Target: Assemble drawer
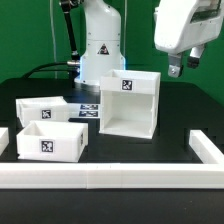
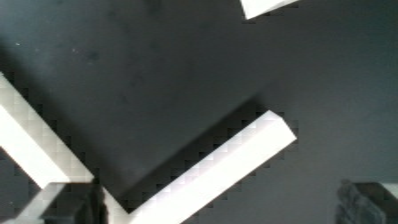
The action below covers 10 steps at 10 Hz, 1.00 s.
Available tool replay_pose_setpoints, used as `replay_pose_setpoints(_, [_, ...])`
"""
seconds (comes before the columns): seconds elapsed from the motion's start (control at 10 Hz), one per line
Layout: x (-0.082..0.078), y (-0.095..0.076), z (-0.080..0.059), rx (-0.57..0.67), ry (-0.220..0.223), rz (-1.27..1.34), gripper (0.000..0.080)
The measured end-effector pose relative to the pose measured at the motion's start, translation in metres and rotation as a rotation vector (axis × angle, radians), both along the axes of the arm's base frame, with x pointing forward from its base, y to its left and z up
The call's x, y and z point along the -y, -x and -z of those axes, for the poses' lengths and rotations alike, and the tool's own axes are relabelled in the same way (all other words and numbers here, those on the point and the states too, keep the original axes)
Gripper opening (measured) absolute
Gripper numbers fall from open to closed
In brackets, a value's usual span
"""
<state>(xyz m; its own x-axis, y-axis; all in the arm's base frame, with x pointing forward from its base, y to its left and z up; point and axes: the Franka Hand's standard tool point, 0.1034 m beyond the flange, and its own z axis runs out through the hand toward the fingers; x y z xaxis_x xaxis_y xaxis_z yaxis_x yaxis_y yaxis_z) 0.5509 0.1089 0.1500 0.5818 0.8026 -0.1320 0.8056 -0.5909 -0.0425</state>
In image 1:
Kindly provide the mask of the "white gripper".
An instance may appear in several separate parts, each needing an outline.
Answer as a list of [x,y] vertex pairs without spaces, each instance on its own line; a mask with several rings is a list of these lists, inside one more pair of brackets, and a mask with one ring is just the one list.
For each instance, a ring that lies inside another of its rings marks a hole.
[[223,0],[160,0],[156,8],[154,43],[168,53],[168,75],[182,74],[182,54],[190,48],[187,66],[196,69],[206,48],[223,23]]

